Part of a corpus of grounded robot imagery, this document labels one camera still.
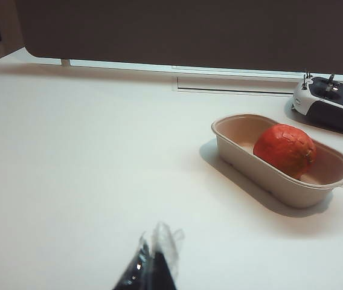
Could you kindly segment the plastic-wrapped left gripper left finger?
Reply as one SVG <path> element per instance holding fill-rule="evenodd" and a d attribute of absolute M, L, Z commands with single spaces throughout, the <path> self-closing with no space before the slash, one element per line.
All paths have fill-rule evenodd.
<path fill-rule="evenodd" d="M 150 245 L 145 233 L 143 233 L 139 238 L 135 254 L 118 279 L 114 289 L 147 289 L 152 260 Z"/>

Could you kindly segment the plastic-wrapped left gripper right finger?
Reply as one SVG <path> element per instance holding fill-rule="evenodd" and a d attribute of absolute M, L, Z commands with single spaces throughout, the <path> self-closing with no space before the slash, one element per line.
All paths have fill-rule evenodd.
<path fill-rule="evenodd" d="M 173 231 L 166 223 L 157 223 L 152 234 L 149 289 L 177 289 L 176 279 L 184 239 L 182 229 Z"/>

